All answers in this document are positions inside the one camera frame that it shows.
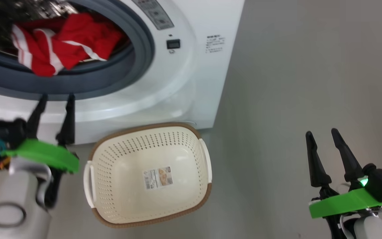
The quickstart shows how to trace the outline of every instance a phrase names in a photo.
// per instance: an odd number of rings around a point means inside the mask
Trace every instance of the white stripe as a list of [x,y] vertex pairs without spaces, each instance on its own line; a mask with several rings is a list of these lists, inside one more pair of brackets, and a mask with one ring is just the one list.
[[47,38],[47,42],[48,42],[48,50],[49,50],[49,53],[50,53],[50,64],[54,67],[55,69],[55,72],[53,75],[56,75],[58,74],[63,68],[63,64],[61,63],[60,59],[58,58],[57,54],[54,53],[54,50],[53,50],[53,42],[51,40],[51,37],[53,35],[55,35],[56,33],[53,32],[52,30],[50,29],[35,29],[33,30],[34,32],[35,31],[41,31],[44,33],[45,37]]
[[82,46],[83,49],[85,50],[86,54],[88,54],[88,56],[91,57],[92,59],[97,59],[97,60],[100,60],[100,61],[107,61],[107,59],[103,59],[100,56],[98,56],[97,53],[93,52],[91,47],[88,47],[86,45],[83,45],[83,44],[80,44],[80,43],[74,42],[74,41],[63,41],[63,42],[67,43],[67,44],[70,44],[70,45],[80,45],[80,46]]
[[19,62],[27,68],[32,69],[32,54],[29,52],[29,47],[25,35],[15,24],[13,25],[12,31],[13,34],[16,36],[18,42],[18,45],[15,44],[15,47],[17,47],[17,49],[19,50]]

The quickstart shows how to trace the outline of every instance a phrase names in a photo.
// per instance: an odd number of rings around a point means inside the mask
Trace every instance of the laundry basket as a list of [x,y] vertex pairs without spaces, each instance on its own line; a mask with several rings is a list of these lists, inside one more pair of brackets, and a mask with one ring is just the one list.
[[181,123],[155,124],[100,140],[84,171],[85,196],[97,219],[124,228],[199,209],[211,191],[209,153]]

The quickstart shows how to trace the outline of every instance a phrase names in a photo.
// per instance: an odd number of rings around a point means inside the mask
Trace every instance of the control panel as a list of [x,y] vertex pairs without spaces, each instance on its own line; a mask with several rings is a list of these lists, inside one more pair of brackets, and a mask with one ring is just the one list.
[[146,15],[158,30],[174,27],[173,22],[157,0],[132,0]]

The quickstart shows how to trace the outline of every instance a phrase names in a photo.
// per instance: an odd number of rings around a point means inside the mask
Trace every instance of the floor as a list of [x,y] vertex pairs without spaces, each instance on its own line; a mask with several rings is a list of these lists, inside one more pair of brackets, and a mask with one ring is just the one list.
[[[304,135],[313,132],[337,189],[344,169],[332,127],[362,166],[382,168],[382,1],[247,0],[215,126],[203,131],[214,173],[204,207],[110,229],[92,215],[82,175],[66,176],[48,238],[329,238],[308,210],[318,189]],[[83,167],[91,145],[74,150]]]

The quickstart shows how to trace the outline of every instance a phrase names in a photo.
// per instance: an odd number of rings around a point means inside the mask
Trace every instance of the label sticker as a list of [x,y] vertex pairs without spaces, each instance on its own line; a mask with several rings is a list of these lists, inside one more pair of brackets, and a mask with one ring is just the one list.
[[207,36],[206,53],[215,53],[222,51],[223,45],[225,45],[225,37],[221,35]]
[[145,188],[159,189],[173,184],[172,172],[170,167],[152,169],[144,171]]

